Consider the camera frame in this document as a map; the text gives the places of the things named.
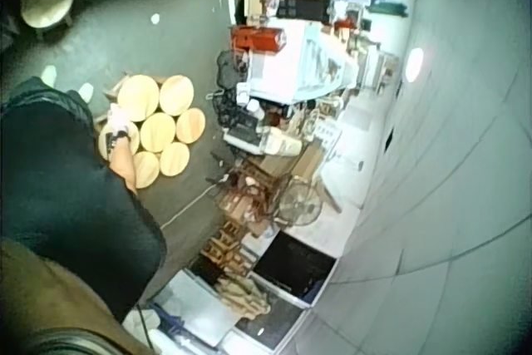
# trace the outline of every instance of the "clutter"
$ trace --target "clutter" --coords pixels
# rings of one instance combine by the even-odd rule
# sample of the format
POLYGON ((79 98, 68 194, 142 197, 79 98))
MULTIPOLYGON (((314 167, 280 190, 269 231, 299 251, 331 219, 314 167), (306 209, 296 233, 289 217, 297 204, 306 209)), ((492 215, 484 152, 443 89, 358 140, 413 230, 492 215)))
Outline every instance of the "clutter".
POLYGON ((262 293, 254 281, 237 274, 227 273, 216 284, 222 303, 227 305, 242 318, 253 320, 259 315, 269 313, 266 294, 262 293))
POLYGON ((270 126, 268 134, 265 136, 264 154, 295 156, 301 152, 303 143, 294 137, 286 135, 279 128, 270 126))

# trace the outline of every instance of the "gray floor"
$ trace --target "gray floor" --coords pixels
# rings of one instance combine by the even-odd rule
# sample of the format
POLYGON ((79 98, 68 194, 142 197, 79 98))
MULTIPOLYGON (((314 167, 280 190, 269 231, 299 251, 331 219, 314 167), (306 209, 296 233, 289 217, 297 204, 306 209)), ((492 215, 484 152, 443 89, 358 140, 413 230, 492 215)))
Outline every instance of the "gray floor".
MULTIPOLYGON (((205 95, 215 89, 218 53, 229 44, 227 7, 219 0, 76 0, 74 25, 58 27, 38 42, 24 30, 16 45, 3 54, 2 95, 20 81, 56 66, 58 90, 90 82, 96 89, 90 108, 102 113, 111 89, 124 72, 152 76, 188 76, 195 86, 193 106, 207 115, 201 140, 191 147, 185 172, 175 178, 159 177, 139 194, 160 224, 169 220, 217 176, 219 167, 210 152, 224 152, 217 124, 205 95), (160 14, 160 23, 150 17, 160 14)), ((168 244, 165 266, 146 291, 154 293, 186 265, 221 223, 211 199, 204 198, 164 230, 168 244)))

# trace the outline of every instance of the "ceiling light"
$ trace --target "ceiling light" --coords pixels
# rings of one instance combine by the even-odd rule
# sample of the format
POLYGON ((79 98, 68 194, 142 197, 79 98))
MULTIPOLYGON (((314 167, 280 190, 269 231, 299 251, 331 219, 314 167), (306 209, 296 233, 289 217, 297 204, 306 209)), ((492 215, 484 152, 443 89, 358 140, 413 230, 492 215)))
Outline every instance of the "ceiling light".
POLYGON ((419 47, 412 49, 405 68, 405 78, 408 82, 412 83, 416 80, 421 71, 421 64, 423 64, 423 50, 419 47))

